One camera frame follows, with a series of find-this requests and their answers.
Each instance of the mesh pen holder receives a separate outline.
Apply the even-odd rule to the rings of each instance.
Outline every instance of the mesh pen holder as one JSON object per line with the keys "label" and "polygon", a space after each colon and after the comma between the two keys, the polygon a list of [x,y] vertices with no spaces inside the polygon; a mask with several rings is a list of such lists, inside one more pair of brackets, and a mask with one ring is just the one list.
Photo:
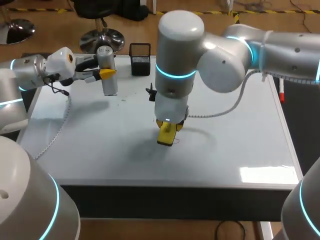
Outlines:
{"label": "mesh pen holder", "polygon": [[150,43],[131,43],[129,49],[131,73],[133,76],[150,75]]}

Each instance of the small cylinder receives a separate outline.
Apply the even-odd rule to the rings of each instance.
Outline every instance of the small cylinder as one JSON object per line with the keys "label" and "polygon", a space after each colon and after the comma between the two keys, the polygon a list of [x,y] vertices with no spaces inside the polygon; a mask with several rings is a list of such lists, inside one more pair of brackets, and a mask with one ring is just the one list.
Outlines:
{"label": "small cylinder", "polygon": [[[114,51],[109,46],[101,46],[96,52],[100,69],[116,69]],[[118,93],[117,74],[109,79],[102,80],[102,89],[105,96],[113,96]]]}

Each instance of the cable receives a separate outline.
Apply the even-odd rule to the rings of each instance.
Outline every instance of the cable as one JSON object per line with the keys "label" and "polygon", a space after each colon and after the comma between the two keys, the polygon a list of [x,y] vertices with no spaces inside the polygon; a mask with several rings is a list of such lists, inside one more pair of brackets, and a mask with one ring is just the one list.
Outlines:
{"label": "cable", "polygon": [[[253,75],[253,74],[257,74],[257,73],[261,73],[260,70],[253,70],[251,72],[249,72],[242,83],[241,89],[240,89],[240,94],[238,99],[236,100],[235,104],[228,110],[220,112],[220,113],[216,113],[216,114],[210,114],[210,115],[188,115],[189,118],[197,118],[197,119],[207,119],[207,118],[215,118],[215,117],[220,117],[222,115],[226,115],[228,113],[230,113],[231,111],[233,111],[234,109],[236,109],[236,107],[239,105],[243,95],[244,95],[244,91],[245,91],[245,87],[247,84],[248,79]],[[305,84],[305,85],[320,85],[320,81],[314,81],[311,79],[298,79],[298,78],[293,78],[293,77],[288,77],[288,76],[283,76],[280,74],[276,74],[276,73],[272,73],[272,72],[264,72],[263,74],[266,75],[271,75],[273,77],[279,78],[279,79],[283,79],[285,81],[289,81],[291,83],[296,83],[296,84]]]}
{"label": "cable", "polygon": [[54,82],[52,80],[50,80],[49,82],[51,85],[46,83],[45,81],[43,81],[44,85],[49,86],[52,89],[52,92],[54,94],[62,93],[63,95],[65,95],[67,97],[70,95],[70,93],[68,91],[54,87]]}
{"label": "cable", "polygon": [[65,116],[64,116],[64,119],[63,119],[61,127],[59,128],[57,134],[54,136],[52,141],[45,147],[45,149],[43,149],[38,155],[36,155],[34,157],[34,160],[37,161],[54,144],[54,142],[57,140],[58,136],[61,134],[64,126],[67,123],[67,120],[68,120],[69,115],[70,115],[71,106],[72,106],[71,96],[68,96],[68,105],[67,105],[66,113],[65,113]]}
{"label": "cable", "polygon": [[312,33],[311,31],[310,31],[310,29],[307,27],[307,25],[306,25],[306,13],[297,5],[297,4],[294,4],[293,2],[292,2],[292,0],[290,0],[290,3],[291,3],[291,5],[292,6],[294,6],[294,7],[296,7],[297,9],[299,9],[301,12],[303,12],[303,21],[302,21],[302,25],[305,27],[305,29],[309,32],[309,33]]}
{"label": "cable", "polygon": [[218,226],[216,226],[216,229],[215,229],[215,231],[214,231],[214,240],[219,240],[219,239],[218,239],[218,230],[219,230],[220,226],[221,226],[222,224],[224,224],[225,222],[232,222],[232,223],[238,224],[239,227],[241,228],[241,231],[242,231],[242,238],[241,238],[241,240],[245,240],[245,239],[246,239],[246,229],[245,229],[245,227],[241,224],[241,222],[239,222],[239,221],[221,221],[221,222],[218,224]]}
{"label": "cable", "polygon": [[242,3],[239,1],[234,1],[235,4],[241,5],[247,11],[264,11],[265,4],[268,4],[269,7],[272,7],[272,3],[267,0],[260,0],[260,2],[249,2],[249,3]]}
{"label": "cable", "polygon": [[211,114],[211,115],[188,115],[188,117],[189,118],[206,119],[206,118],[215,118],[215,117],[219,117],[219,116],[226,115],[226,114],[230,113],[231,111],[236,109],[236,107],[239,105],[239,103],[242,99],[242,96],[244,95],[244,91],[245,91],[245,87],[246,87],[248,79],[251,77],[251,75],[256,74],[256,73],[260,73],[260,70],[253,70],[245,76],[243,83],[242,83],[242,86],[241,86],[241,89],[240,89],[239,97],[236,100],[235,104],[229,110],[223,111],[220,113],[216,113],[216,114]]}
{"label": "cable", "polygon": [[[306,13],[295,3],[292,2],[292,0],[289,0],[291,5],[299,9],[303,13],[303,22],[302,25],[305,27],[305,29],[309,32],[310,29],[306,25]],[[245,10],[247,11],[264,11],[266,6],[265,4],[269,4],[269,7],[272,7],[272,3],[267,1],[267,0],[260,0],[260,2],[250,2],[250,3],[242,3],[239,1],[234,1],[235,4],[241,5],[244,7]]]}

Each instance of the black clip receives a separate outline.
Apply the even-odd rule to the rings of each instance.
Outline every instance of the black clip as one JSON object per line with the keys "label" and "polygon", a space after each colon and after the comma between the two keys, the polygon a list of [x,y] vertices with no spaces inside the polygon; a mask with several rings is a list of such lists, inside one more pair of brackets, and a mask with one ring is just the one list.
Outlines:
{"label": "black clip", "polygon": [[145,90],[150,95],[149,96],[149,101],[150,102],[155,102],[156,101],[157,90],[153,90],[152,83],[150,85],[150,88],[146,88]]}

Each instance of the black chair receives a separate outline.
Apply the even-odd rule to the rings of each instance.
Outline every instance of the black chair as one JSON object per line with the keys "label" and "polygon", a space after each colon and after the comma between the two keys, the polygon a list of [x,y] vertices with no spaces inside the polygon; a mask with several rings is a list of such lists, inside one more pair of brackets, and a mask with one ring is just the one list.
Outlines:
{"label": "black chair", "polygon": [[35,25],[26,19],[9,17],[6,5],[14,0],[0,0],[4,22],[0,23],[0,45],[16,44],[30,38],[35,32]]}
{"label": "black chair", "polygon": [[119,0],[73,0],[74,10],[80,18],[94,19],[96,29],[87,32],[80,40],[80,48],[86,54],[95,54],[101,46],[110,46],[117,52],[125,45],[125,37],[117,30],[107,28],[103,19],[114,14]]}

